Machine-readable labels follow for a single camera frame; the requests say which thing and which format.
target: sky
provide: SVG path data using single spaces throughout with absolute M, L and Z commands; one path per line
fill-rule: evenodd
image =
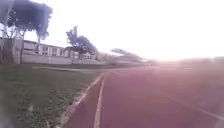
M 78 26 L 101 52 L 122 48 L 149 59 L 224 56 L 223 0 L 32 0 L 53 8 L 43 42 L 68 46 Z M 33 33 L 26 39 L 36 40 Z

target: white building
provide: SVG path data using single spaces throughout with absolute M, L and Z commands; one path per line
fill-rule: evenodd
M 14 55 L 17 63 L 41 63 L 41 64 L 105 64 L 105 62 L 96 61 L 96 56 L 90 53 L 79 55 L 78 52 L 69 51 L 62 47 L 39 44 L 36 42 L 24 40 L 22 54 L 15 48 Z

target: building window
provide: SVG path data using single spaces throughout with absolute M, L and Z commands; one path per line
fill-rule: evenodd
M 52 56 L 57 56 L 57 48 L 52 48 Z
M 60 50 L 60 56 L 64 56 L 65 55 L 65 52 L 63 49 L 59 49 Z
M 42 55 L 48 55 L 48 47 L 47 46 L 43 46 L 43 52 Z

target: grass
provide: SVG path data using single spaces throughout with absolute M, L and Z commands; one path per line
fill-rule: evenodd
M 0 109 L 16 128 L 53 127 L 67 106 L 99 74 L 0 65 Z

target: white lane line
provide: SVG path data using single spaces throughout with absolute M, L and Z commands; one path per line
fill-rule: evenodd
M 104 75 L 102 85 L 100 88 L 100 94 L 99 94 L 99 98 L 98 98 L 97 109 L 96 109 L 95 120 L 94 120 L 94 128 L 100 128 L 100 117 L 101 117 L 100 115 L 101 115 L 102 95 L 103 95 L 105 76 L 106 75 Z
M 188 107 L 188 108 L 191 108 L 191 109 L 193 109 L 193 110 L 195 110 L 195 111 L 202 112 L 202 113 L 204 113 L 204 114 L 206 114 L 206 115 L 215 117 L 216 119 L 219 119 L 219 120 L 224 120 L 224 116 L 216 115 L 216 114 L 211 113 L 211 112 L 209 112 L 209 111 L 207 111 L 207 110 L 205 110 L 205 109 L 198 108 L 198 107 L 193 106 L 193 105 L 191 105 L 191 104 L 188 104 L 188 103 L 186 103 L 186 102 L 180 101 L 180 100 L 178 100 L 178 99 L 176 99 L 176 98 L 174 98 L 174 97 L 172 97 L 172 96 L 169 96 L 169 95 L 167 95 L 167 94 L 165 94 L 165 93 L 162 93 L 161 91 L 158 91 L 158 93 L 161 94 L 161 95 L 163 95 L 163 96 L 165 96 L 165 97 L 167 97 L 167 98 L 169 98 L 170 100 L 173 100 L 173 101 L 175 101 L 175 102 L 178 102 L 179 104 L 182 104 L 182 105 L 184 105 L 184 106 L 186 106 L 186 107 Z

